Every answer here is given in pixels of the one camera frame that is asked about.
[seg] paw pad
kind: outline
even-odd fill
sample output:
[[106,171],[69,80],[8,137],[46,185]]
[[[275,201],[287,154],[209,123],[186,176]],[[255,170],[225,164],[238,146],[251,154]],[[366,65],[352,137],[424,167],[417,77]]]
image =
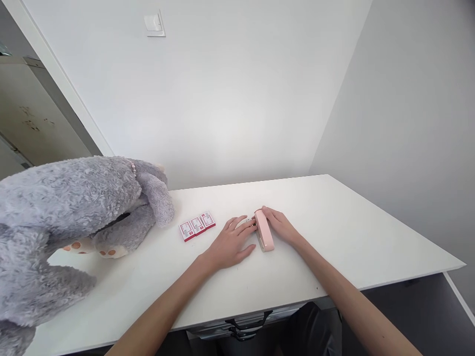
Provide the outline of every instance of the paw pad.
[[110,246],[109,248],[102,248],[99,253],[104,258],[119,258],[129,253],[124,246]]
[[71,245],[64,246],[63,250],[84,255],[95,251],[95,247],[93,245],[93,241],[89,237],[85,237],[79,241],[74,241]]

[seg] door frame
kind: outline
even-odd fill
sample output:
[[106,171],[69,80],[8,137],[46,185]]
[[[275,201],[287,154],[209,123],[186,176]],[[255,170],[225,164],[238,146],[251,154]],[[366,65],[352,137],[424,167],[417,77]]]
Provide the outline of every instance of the door frame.
[[40,57],[41,62],[48,70],[51,77],[54,79],[63,93],[69,105],[73,108],[85,129],[91,135],[91,138],[102,152],[104,156],[113,156],[114,152],[100,132],[91,114],[79,97],[76,89],[73,87],[68,76],[64,72],[61,64],[57,60],[48,42],[44,38],[40,29],[33,20],[30,12],[26,8],[22,0],[1,0],[11,16],[15,20],[20,30],[25,35],[31,47]]

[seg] plush fur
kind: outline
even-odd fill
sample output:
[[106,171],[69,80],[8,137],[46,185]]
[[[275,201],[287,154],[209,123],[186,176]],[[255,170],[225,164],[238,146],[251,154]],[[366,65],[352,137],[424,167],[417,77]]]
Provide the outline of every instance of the plush fur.
[[23,354],[36,326],[94,287],[84,272],[50,266],[51,254],[84,239],[103,257],[134,251],[155,222],[174,217],[166,184],[150,163],[99,156],[0,181],[0,355]]

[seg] desk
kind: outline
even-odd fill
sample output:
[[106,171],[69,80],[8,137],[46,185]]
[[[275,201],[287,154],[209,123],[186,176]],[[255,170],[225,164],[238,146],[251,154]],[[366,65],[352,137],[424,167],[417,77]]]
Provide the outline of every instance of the desk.
[[[83,301],[41,325],[27,356],[52,356],[105,346],[127,328],[211,244],[233,216],[262,205],[286,214],[297,230],[358,289],[426,276],[465,264],[334,178],[288,178],[171,191],[176,217],[154,226],[132,254],[57,251],[52,265],[97,276]],[[216,227],[184,242],[178,226],[209,210]],[[256,249],[243,263],[219,271],[174,324],[183,329],[212,320],[292,305],[326,296],[297,253],[275,238],[275,250]],[[257,243],[256,237],[249,244]]]

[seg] light switch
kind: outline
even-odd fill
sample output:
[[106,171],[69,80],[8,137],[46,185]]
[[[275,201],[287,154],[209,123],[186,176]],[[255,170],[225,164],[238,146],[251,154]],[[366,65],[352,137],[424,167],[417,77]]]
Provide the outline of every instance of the light switch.
[[143,17],[145,26],[147,27],[148,37],[165,37],[165,29],[163,28],[162,15],[160,10],[156,15],[146,15]]
[[158,17],[158,14],[145,16],[144,19],[148,31],[162,30],[162,25],[160,24],[160,18]]

